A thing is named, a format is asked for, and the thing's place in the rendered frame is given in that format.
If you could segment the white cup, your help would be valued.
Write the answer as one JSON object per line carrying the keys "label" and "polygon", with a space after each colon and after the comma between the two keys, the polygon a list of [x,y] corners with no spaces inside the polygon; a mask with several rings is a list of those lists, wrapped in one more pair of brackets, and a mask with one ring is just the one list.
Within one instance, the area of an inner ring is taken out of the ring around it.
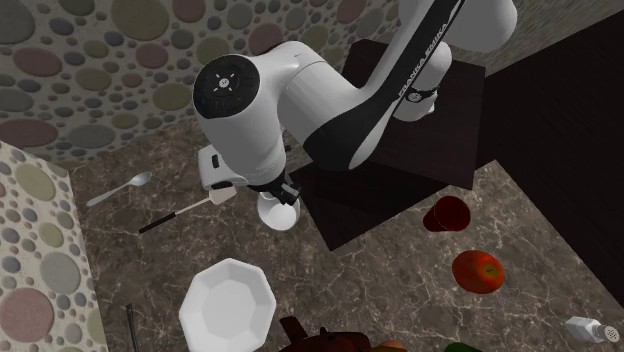
{"label": "white cup", "polygon": [[257,199],[257,210],[260,219],[271,229],[287,231],[291,229],[300,216],[300,200],[293,205],[282,204],[278,198],[268,192],[261,192]]}

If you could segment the white octagonal bowl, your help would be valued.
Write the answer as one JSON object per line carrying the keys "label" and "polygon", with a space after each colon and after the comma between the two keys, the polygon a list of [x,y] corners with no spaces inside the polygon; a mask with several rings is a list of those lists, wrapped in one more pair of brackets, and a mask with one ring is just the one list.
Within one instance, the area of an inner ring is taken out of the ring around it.
{"label": "white octagonal bowl", "polygon": [[255,352],[275,309],[263,270],[227,258],[194,276],[179,320],[190,352]]}

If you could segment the silver spoon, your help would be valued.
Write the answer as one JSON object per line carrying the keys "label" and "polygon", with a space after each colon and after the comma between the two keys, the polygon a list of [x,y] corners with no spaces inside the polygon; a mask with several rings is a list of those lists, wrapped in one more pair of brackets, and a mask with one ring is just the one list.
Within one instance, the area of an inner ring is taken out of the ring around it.
{"label": "silver spoon", "polygon": [[87,207],[92,207],[104,200],[106,200],[107,198],[109,198],[110,196],[112,196],[113,194],[115,194],[116,192],[122,190],[123,188],[127,187],[127,186],[136,186],[136,187],[140,187],[142,185],[145,185],[152,177],[152,172],[151,171],[146,171],[146,172],[142,172],[140,174],[135,175],[134,177],[132,177],[129,181],[127,181],[126,183],[124,183],[123,185],[114,188],[112,190],[109,190],[105,193],[102,193],[94,198],[92,198],[91,200],[89,200],[86,203]]}

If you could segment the dark robot stand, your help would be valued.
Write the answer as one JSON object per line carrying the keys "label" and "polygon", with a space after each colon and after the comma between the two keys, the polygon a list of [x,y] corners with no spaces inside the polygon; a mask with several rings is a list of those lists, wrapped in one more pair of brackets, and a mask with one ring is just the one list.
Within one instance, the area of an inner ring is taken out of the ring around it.
{"label": "dark robot stand", "polygon": [[329,250],[448,185],[472,187],[485,72],[452,62],[434,112],[415,122],[391,119],[373,154],[356,169],[332,172],[310,163],[291,172]]}

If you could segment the dark red cup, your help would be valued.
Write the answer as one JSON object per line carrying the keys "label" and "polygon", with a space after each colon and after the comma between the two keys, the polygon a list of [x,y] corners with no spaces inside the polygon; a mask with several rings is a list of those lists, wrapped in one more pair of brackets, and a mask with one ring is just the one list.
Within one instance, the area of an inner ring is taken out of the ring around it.
{"label": "dark red cup", "polygon": [[431,232],[459,232],[468,227],[471,212],[467,204],[455,196],[444,196],[423,218],[425,228]]}

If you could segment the orange round thing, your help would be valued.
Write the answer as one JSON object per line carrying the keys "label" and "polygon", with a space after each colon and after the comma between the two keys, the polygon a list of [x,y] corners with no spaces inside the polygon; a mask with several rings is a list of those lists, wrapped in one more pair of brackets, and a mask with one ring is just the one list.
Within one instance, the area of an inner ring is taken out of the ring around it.
{"label": "orange round thing", "polygon": [[387,340],[367,349],[365,352],[407,352],[407,349],[397,340]]}

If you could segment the thin black utensil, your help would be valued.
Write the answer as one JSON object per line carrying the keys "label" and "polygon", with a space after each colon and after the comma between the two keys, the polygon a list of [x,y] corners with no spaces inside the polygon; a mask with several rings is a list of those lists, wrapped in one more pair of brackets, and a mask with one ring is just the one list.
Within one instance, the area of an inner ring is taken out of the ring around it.
{"label": "thin black utensil", "polygon": [[129,331],[130,331],[130,337],[131,337],[131,342],[132,342],[132,346],[133,346],[133,351],[134,352],[140,352],[138,341],[137,341],[135,323],[134,323],[133,305],[131,303],[127,304],[125,308],[126,308],[126,315],[127,315],[127,321],[128,321],[128,326],[129,326]]}

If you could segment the red apple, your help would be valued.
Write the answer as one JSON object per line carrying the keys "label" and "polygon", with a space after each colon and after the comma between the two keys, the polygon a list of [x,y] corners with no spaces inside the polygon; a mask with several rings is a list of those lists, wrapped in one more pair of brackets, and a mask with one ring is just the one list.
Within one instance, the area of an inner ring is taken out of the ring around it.
{"label": "red apple", "polygon": [[505,279],[501,263],[489,253],[480,250],[459,254],[453,260],[452,273],[461,288],[476,294],[496,291]]}

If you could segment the white salt shaker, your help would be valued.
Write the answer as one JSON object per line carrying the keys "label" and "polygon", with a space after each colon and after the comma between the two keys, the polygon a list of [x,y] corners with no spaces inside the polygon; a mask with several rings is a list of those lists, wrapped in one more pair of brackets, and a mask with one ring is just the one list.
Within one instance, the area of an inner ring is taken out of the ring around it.
{"label": "white salt shaker", "polygon": [[564,326],[574,338],[580,341],[616,343],[620,340],[616,328],[603,325],[596,319],[573,316],[564,322]]}

